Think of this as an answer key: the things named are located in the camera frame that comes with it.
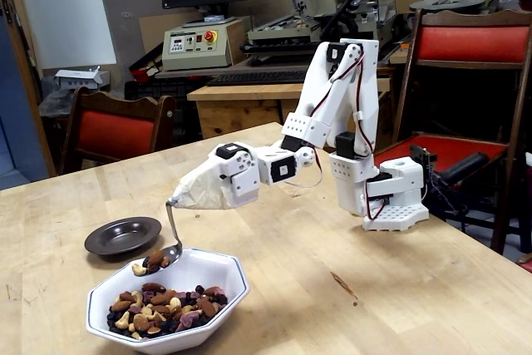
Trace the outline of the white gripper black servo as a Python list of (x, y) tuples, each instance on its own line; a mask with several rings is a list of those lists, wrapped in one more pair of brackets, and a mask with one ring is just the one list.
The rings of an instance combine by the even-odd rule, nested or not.
[(218, 145), (203, 164), (202, 180), (206, 187), (220, 187), (230, 180), (229, 205), (238, 208), (255, 201), (260, 178), (252, 149), (239, 142)]

